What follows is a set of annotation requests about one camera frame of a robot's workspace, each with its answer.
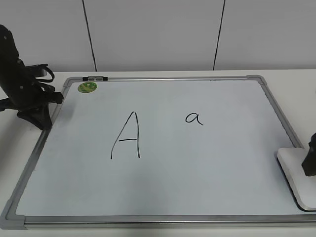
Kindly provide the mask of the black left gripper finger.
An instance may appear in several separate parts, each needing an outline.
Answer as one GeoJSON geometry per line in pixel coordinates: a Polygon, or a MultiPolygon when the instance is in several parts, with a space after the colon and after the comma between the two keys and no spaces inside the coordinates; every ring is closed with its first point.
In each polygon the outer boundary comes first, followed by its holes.
{"type": "Polygon", "coordinates": [[[52,121],[49,113],[49,105],[46,104],[38,109],[38,128],[51,129],[52,121]]]}
{"type": "Polygon", "coordinates": [[[38,110],[19,111],[17,113],[17,116],[21,119],[24,119],[30,122],[31,124],[39,128],[40,130],[44,129],[44,125],[42,124],[44,116],[41,111],[38,111],[38,110]]]}

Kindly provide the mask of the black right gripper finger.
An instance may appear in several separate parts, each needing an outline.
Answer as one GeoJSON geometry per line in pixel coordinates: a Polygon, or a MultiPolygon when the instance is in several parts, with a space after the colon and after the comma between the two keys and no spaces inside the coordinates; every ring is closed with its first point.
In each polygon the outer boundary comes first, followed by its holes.
{"type": "Polygon", "coordinates": [[[316,134],[311,137],[309,150],[302,162],[302,168],[306,176],[316,175],[316,134]]]}

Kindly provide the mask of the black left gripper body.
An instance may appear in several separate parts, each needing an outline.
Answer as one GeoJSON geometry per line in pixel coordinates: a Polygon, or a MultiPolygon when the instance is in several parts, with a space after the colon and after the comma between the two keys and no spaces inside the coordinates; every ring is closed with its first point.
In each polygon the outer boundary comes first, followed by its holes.
{"type": "Polygon", "coordinates": [[[62,93],[35,78],[19,58],[14,38],[9,29],[0,26],[0,87],[7,95],[1,99],[0,110],[24,111],[51,103],[61,104],[62,93]]]}

